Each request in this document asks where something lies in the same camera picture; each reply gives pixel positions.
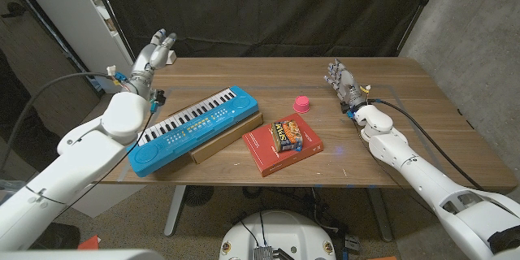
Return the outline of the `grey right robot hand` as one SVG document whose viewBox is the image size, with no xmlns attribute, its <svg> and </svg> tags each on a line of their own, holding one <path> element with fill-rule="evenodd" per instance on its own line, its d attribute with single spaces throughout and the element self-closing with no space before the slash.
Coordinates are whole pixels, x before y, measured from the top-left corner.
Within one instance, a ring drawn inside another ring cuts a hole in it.
<svg viewBox="0 0 520 260">
<path fill-rule="evenodd" d="M 334 63 L 330 63 L 327 70 L 328 75 L 324 76 L 324 80 L 337 92 L 341 110 L 344 114 L 348 111 L 353 114 L 361 107 L 367 105 L 366 99 L 362 97 L 357 81 L 339 59 L 336 59 Z"/>
</svg>

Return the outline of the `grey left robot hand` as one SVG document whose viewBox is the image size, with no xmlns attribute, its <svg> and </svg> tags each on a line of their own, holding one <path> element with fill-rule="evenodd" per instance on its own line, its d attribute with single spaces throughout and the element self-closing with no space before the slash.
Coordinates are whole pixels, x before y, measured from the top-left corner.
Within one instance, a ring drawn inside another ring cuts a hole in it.
<svg viewBox="0 0 520 260">
<path fill-rule="evenodd" d="M 176 42 L 177 35 L 172 32 L 167 35 L 164 28 L 159 29 L 146 45 L 132 67 L 129 83 L 133 86 L 133 92 L 148 99 L 150 87 L 156 70 L 164 68 L 167 64 L 170 48 Z"/>
</svg>

